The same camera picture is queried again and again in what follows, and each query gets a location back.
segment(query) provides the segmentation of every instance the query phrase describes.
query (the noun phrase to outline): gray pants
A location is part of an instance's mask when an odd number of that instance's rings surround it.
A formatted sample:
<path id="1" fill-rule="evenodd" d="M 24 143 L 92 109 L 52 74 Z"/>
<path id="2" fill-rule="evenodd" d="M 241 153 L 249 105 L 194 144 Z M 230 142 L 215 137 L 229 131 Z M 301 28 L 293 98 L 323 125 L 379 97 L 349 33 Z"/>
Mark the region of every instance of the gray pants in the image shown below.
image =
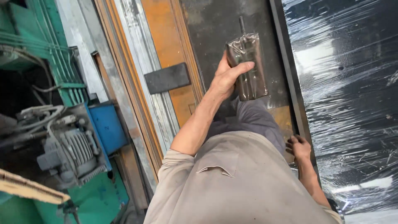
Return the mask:
<path id="1" fill-rule="evenodd" d="M 213 122 L 206 140 L 215 135 L 233 131 L 249 131 L 266 137 L 283 155 L 286 145 L 278 124 L 270 113 L 263 99 L 241 102 L 238 98 L 231 102 L 236 109 L 237 121 L 224 123 Z"/>

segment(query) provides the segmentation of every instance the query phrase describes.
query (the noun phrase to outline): forearm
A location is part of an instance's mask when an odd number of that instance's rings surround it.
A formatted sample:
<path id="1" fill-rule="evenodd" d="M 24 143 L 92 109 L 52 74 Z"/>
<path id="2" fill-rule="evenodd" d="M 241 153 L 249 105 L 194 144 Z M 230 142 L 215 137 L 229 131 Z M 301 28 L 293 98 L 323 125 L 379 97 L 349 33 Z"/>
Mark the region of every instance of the forearm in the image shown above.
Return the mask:
<path id="1" fill-rule="evenodd" d="M 311 197 L 320 205 L 330 208 L 330 204 L 318 182 L 318 176 L 309 159 L 298 162 L 298 178 Z"/>
<path id="2" fill-rule="evenodd" d="M 174 137 L 170 148 L 195 156 L 206 138 L 221 102 L 222 100 L 209 90 L 196 107 L 195 112 Z"/>

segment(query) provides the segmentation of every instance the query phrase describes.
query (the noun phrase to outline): person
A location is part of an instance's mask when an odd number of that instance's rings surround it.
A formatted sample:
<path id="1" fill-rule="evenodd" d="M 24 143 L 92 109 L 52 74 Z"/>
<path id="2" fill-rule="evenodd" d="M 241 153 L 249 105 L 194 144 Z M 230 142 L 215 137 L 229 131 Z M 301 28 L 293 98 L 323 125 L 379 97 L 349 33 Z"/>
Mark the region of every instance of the person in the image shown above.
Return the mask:
<path id="1" fill-rule="evenodd" d="M 318 183 L 310 144 L 300 136 L 287 143 L 297 179 L 263 100 L 236 100 L 238 123 L 212 123 L 237 77 L 253 67 L 230 68 L 224 52 L 209 90 L 164 156 L 144 224 L 341 223 Z"/>

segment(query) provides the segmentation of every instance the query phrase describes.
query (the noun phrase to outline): plastic film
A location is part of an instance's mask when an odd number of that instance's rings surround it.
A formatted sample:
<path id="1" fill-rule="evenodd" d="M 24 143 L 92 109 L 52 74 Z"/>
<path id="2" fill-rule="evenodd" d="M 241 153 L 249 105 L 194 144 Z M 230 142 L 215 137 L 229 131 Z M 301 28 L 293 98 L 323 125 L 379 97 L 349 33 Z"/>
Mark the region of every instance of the plastic film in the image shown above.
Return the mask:
<path id="1" fill-rule="evenodd" d="M 398 1 L 282 3 L 324 192 L 346 223 L 396 223 Z"/>
<path id="2" fill-rule="evenodd" d="M 250 33 L 226 45 L 228 63 L 231 67 L 239 63 L 253 61 L 254 68 L 238 77 L 236 88 L 240 101 L 255 100 L 268 95 L 264 79 L 263 52 L 258 33 Z"/>

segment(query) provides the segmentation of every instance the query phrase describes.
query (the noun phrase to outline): beige shirt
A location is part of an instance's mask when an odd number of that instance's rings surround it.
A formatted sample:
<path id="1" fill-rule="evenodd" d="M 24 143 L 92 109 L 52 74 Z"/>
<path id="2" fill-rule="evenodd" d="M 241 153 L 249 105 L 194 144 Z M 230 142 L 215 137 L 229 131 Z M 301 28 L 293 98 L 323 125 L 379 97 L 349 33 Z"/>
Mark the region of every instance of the beige shirt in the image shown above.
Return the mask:
<path id="1" fill-rule="evenodd" d="M 341 223 L 318 205 L 262 135 L 210 138 L 196 157 L 169 150 L 144 221 L 149 223 Z"/>

